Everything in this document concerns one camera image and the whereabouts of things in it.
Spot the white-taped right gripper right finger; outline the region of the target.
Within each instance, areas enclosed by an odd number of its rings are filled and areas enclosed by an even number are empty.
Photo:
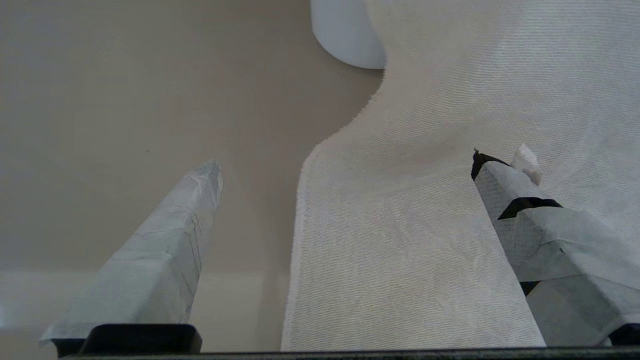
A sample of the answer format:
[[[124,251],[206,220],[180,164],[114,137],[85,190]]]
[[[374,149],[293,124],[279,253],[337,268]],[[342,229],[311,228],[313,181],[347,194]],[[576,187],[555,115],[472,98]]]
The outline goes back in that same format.
[[[639,254],[539,187],[535,155],[475,151],[471,179],[547,346],[639,344]]]

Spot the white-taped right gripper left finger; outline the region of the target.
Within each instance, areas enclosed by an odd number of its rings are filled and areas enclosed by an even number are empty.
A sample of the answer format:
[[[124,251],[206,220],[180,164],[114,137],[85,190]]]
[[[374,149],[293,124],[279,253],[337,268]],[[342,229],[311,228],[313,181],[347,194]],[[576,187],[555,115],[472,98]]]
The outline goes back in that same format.
[[[103,325],[187,323],[223,183],[212,160],[186,173],[39,343],[77,343]]]

